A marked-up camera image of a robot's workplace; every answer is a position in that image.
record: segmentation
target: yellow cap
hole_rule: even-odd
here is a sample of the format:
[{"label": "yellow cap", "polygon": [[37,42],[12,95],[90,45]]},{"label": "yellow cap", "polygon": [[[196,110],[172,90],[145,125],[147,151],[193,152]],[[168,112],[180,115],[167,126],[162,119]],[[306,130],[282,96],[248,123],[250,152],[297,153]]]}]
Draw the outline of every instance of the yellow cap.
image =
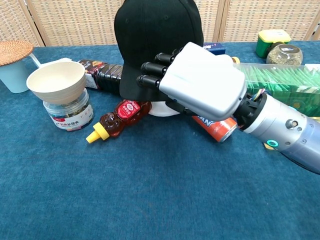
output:
[{"label": "yellow cap", "polygon": [[318,117],[318,116],[312,116],[311,118],[320,123],[320,117]]},{"label": "yellow cap", "polygon": [[266,143],[263,143],[263,145],[264,145],[264,147],[265,147],[266,149],[275,150],[272,146],[269,146],[269,145],[266,144]]},{"label": "yellow cap", "polygon": [[265,43],[276,43],[276,42],[288,43],[291,41],[290,35],[282,29],[262,30],[258,33],[258,36]]},{"label": "yellow cap", "polygon": [[93,125],[93,128],[94,131],[86,137],[88,143],[91,144],[99,138],[106,140],[108,137],[110,137],[109,133],[105,130],[104,126],[102,126],[100,122],[97,122],[95,125]]},{"label": "yellow cap", "polygon": [[238,57],[233,56],[233,57],[231,57],[231,58],[232,58],[232,61],[233,61],[234,63],[236,63],[236,64],[239,64],[239,63],[240,63],[240,59],[239,59]]}]

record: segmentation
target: orange can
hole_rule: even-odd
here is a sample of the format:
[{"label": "orange can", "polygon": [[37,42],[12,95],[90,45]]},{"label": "orange can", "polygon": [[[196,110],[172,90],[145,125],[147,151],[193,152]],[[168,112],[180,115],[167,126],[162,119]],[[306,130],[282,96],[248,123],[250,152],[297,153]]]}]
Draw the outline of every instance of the orange can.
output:
[{"label": "orange can", "polygon": [[223,121],[210,121],[202,116],[192,116],[215,140],[222,143],[237,128],[237,122],[229,117]]}]

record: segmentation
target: mug handle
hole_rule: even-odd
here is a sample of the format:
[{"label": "mug handle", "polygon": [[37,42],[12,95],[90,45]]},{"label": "mug handle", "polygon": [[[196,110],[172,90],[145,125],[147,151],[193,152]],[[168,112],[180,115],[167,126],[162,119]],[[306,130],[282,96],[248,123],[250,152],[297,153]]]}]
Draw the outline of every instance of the mug handle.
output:
[{"label": "mug handle", "polygon": [[40,63],[39,60],[36,58],[36,56],[33,54],[33,53],[30,53],[29,54],[30,58],[32,59],[32,61],[34,62],[34,64],[37,66],[37,68],[42,68],[44,66],[47,66],[47,65],[50,65],[50,64],[54,64],[54,63],[59,63],[59,62],[71,62],[72,59],[70,58],[67,58],[67,57],[64,57],[64,58],[60,58],[58,60],[55,60],[55,61],[50,61],[50,62],[47,62],[47,63]]}]

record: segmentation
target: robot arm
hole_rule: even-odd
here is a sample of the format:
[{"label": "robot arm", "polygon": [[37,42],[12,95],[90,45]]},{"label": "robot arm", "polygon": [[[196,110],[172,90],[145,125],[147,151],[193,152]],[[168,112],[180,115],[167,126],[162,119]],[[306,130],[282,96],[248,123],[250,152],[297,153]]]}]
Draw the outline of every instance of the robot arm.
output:
[{"label": "robot arm", "polygon": [[140,86],[158,89],[212,121],[234,116],[242,131],[320,174],[320,123],[265,93],[247,94],[245,75],[231,57],[190,42],[172,55],[158,54],[155,61],[141,66]]}]

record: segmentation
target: cap visor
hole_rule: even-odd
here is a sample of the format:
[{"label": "cap visor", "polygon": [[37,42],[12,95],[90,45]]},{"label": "cap visor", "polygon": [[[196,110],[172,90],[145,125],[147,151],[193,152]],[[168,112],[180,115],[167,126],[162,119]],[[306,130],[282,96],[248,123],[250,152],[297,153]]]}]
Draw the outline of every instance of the cap visor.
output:
[{"label": "cap visor", "polygon": [[140,87],[137,84],[137,77],[142,75],[140,69],[136,69],[129,64],[123,64],[120,81],[120,95],[122,98],[134,101],[160,102],[168,101],[170,98],[158,90]]}]

